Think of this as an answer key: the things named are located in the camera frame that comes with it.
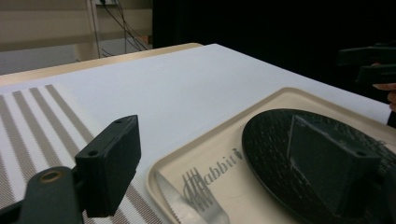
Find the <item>beige tray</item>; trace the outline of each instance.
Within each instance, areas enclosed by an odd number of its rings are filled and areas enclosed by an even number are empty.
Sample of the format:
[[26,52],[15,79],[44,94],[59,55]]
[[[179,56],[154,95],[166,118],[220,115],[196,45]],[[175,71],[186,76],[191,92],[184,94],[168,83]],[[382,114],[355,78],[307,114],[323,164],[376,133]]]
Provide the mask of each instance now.
[[154,172],[161,172],[182,193],[182,175],[196,167],[205,175],[231,223],[300,223],[256,179],[242,150],[241,136],[246,123],[262,111],[274,108],[302,109],[340,120],[383,141],[396,152],[395,129],[307,92],[282,89],[151,166],[146,182],[148,193],[172,222],[177,220],[161,195]]

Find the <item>placemat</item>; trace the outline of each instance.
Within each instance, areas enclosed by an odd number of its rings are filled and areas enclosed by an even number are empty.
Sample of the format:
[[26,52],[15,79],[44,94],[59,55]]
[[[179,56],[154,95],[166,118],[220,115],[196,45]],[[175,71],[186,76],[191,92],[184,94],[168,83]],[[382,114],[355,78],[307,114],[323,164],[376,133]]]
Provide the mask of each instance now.
[[[105,127],[60,84],[0,95],[0,209],[23,199],[29,179],[50,167],[75,166],[74,157]],[[164,223],[167,219],[136,173],[114,217],[85,223]]]

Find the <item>textured black plate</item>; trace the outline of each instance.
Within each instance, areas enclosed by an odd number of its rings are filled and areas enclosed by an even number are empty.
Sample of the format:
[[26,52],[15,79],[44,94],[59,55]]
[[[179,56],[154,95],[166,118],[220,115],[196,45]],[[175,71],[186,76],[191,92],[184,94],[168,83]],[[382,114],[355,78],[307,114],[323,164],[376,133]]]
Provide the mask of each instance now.
[[380,175],[396,165],[395,155],[382,143],[343,122],[302,110],[274,109],[256,115],[244,128],[242,145],[250,169],[275,198],[307,223],[370,223],[373,216],[370,209],[360,218],[334,216],[302,175],[291,169],[287,152],[293,115],[316,119],[358,139],[383,157]]

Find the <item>metal fork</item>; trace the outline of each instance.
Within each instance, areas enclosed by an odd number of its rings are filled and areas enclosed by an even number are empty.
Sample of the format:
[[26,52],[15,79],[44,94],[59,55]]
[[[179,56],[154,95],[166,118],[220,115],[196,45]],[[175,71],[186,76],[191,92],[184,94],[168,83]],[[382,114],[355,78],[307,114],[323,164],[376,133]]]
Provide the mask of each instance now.
[[207,223],[229,224],[230,219],[194,167],[183,175],[188,199]]

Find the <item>table surface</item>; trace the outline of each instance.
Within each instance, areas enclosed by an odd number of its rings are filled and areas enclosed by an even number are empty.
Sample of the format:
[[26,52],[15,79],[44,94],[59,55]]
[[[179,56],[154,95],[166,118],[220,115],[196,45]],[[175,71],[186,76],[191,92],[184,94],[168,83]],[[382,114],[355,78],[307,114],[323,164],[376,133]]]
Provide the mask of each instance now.
[[[106,219],[109,223],[166,223],[145,186],[149,168],[284,88],[306,91],[382,124],[390,113],[386,104],[217,44],[191,43],[4,75],[0,83],[0,168],[5,167],[0,178],[8,176],[2,183],[9,184],[0,185],[0,198],[8,203],[22,199],[31,174],[52,164],[72,166],[70,147],[81,150],[115,119],[138,115],[142,158],[120,215]],[[92,131],[88,138],[85,131],[75,131],[84,125]],[[59,160],[46,160],[48,150]],[[282,222],[281,214],[276,223]]]

